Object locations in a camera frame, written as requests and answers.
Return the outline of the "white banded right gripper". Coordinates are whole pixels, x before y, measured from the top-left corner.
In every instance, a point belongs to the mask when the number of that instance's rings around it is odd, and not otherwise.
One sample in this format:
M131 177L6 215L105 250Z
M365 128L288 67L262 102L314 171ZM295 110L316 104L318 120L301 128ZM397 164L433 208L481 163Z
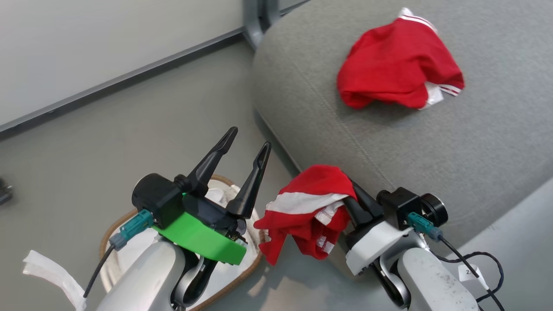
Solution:
M400 229L396 221L383 217L383 207L355 181L350 181L356 199L343 199L352 223L344 234L344 264L350 274L358 276L381 258L388 260L415 247L416 232L412 228Z

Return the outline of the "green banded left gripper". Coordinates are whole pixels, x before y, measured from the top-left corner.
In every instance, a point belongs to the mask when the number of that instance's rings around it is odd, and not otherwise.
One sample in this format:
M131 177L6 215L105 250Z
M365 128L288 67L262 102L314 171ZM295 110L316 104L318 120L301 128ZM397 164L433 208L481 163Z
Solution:
M271 153L271 143L266 141L253 161L253 169L234 199L226 209L203 197L208 192L209 180L221 158L230 150L237 127L231 127L211 148L189 175L176 175L175 183L182 193L184 211L166 228L153 226L160 235L174 244L199 254L209 260L238 265L247 252L247 244L238 232L239 223L250 219L257 194Z

